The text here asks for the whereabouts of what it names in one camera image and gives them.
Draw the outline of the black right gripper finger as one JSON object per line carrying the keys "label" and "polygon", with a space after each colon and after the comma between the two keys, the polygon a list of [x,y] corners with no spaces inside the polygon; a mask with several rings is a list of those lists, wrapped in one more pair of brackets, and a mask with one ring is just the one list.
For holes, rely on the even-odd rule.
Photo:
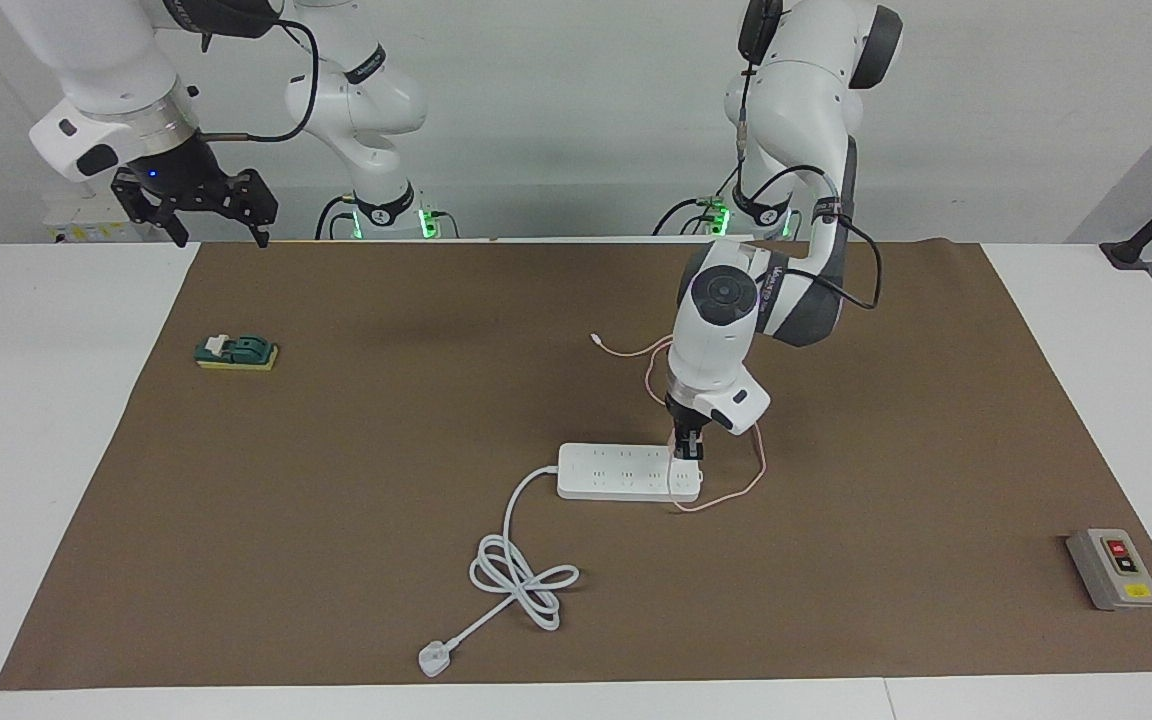
{"label": "black right gripper finger", "polygon": [[147,199],[145,194],[122,194],[120,195],[120,204],[132,223],[156,228],[179,249],[187,247],[188,232],[180,222],[177,211],[169,202],[156,204],[156,202]]}
{"label": "black right gripper finger", "polygon": [[279,204],[260,173],[243,169],[228,176],[225,187],[225,217],[247,227],[257,247],[270,247],[270,225],[276,222]]}

